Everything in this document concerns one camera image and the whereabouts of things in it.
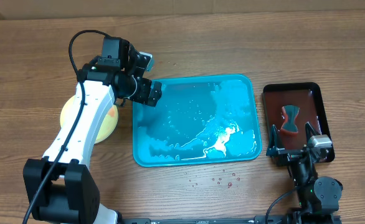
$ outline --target wall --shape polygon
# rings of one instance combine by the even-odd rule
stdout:
[[[0,19],[365,9],[365,0],[0,0]]]

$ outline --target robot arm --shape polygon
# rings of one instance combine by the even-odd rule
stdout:
[[[161,98],[161,84],[143,78],[152,65],[152,55],[137,52],[127,40],[106,35],[102,55],[78,71],[79,84],[69,117],[42,159],[28,159],[23,170],[34,219],[51,223],[115,224],[121,218],[116,211],[100,204],[98,187],[88,171],[90,158],[102,121],[116,98],[156,106]],[[69,141],[64,143],[80,110],[81,83],[85,105]],[[50,181],[58,178],[64,178],[65,185]]]
[[[96,81],[85,81],[84,89],[86,93],[86,105],[77,123],[76,130],[67,145],[68,150],[62,154],[59,162],[68,164],[72,159],[76,159],[79,164],[86,165],[89,169],[95,138],[98,135],[105,115],[115,102],[115,93],[111,86],[102,85],[102,82]],[[43,155],[43,157],[48,157],[48,161],[53,162],[57,157],[59,149],[64,143],[76,118],[78,109],[80,108],[81,98],[82,91],[80,85],[77,85],[75,100],[68,118],[65,120],[65,124],[58,133],[55,141]]]

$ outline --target yellow bowl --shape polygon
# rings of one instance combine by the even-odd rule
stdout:
[[[75,99],[75,96],[72,96],[64,105],[62,108],[62,111],[60,112],[60,118],[59,123],[60,127],[64,125],[65,118],[68,115],[68,112],[70,110],[70,107],[73,105],[73,101]],[[109,135],[115,130],[116,124],[118,123],[118,108],[113,105],[110,110],[108,111],[107,115],[105,115],[105,118],[102,121],[100,131],[98,132],[98,136],[95,140],[95,144],[98,142],[102,142],[105,140]]]

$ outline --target blue tray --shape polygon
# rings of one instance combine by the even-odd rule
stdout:
[[[144,167],[255,159],[262,150],[252,83],[244,75],[157,80],[156,107],[133,103],[133,155]]]

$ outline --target wooden table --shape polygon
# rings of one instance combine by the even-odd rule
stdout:
[[[254,86],[263,139],[252,162],[143,168],[132,156],[128,103],[116,131],[92,154],[91,173],[104,205],[124,217],[264,214],[293,184],[286,168],[265,156],[262,89],[317,82],[336,152],[317,171],[343,183],[338,214],[344,223],[365,223],[365,11],[0,21],[0,223],[20,223],[25,214],[22,168],[28,158],[40,158],[59,132],[60,110],[76,86],[67,47],[84,29],[123,37],[153,54],[156,65],[147,78],[245,74]],[[101,46],[99,35],[79,37],[73,47],[77,67]],[[220,185],[212,178],[222,179]],[[295,196],[272,213],[292,206]]]

